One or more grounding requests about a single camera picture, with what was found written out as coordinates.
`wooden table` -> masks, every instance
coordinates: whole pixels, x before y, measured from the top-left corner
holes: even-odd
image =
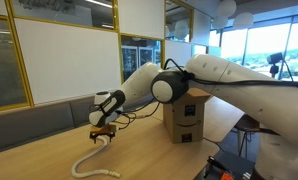
[[[0,180],[75,179],[71,166],[94,151],[90,126],[70,130],[0,153]],[[208,141],[172,144],[163,123],[155,118],[139,119],[116,133],[100,153],[83,162],[78,172],[109,169],[120,179],[193,179],[218,146]],[[106,175],[86,179],[116,179]]]
[[[157,103],[153,103],[144,110],[146,113],[150,113],[156,106]],[[204,138],[216,143],[221,142],[243,114],[244,112],[240,109],[213,96],[205,104]],[[153,117],[163,120],[162,104],[160,104],[160,107],[153,114]]]

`label on box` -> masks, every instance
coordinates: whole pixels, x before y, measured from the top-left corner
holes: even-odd
[[[182,143],[192,142],[192,133],[182,134]]]
[[[186,105],[185,106],[185,117],[196,115],[196,105]]]

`brown box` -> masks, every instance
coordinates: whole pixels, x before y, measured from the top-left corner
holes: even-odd
[[[163,105],[163,122],[173,143],[203,139],[205,102],[210,96],[193,88],[173,104]]]

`white cable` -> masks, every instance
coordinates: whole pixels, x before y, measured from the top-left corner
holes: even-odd
[[[95,151],[93,151],[90,154],[88,154],[87,156],[79,159],[76,163],[73,164],[73,166],[71,168],[72,176],[74,176],[76,178],[85,178],[85,177],[96,175],[96,174],[107,174],[107,175],[119,178],[120,177],[119,173],[114,172],[114,171],[109,171],[106,169],[98,169],[98,170],[93,170],[93,171],[89,171],[89,172],[85,172],[85,173],[77,172],[77,167],[80,163],[82,163],[86,159],[90,158],[91,156],[97,154],[99,151],[101,151],[103,148],[105,148],[107,146],[108,142],[104,137],[98,136],[97,139],[101,140],[103,142],[103,144],[99,148],[97,148]]]

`whiteboard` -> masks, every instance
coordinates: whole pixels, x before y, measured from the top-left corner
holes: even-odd
[[[118,34],[15,19],[34,104],[116,89]]]
[[[173,59],[179,66],[185,66],[191,58],[191,44],[177,41],[165,41],[165,60]]]

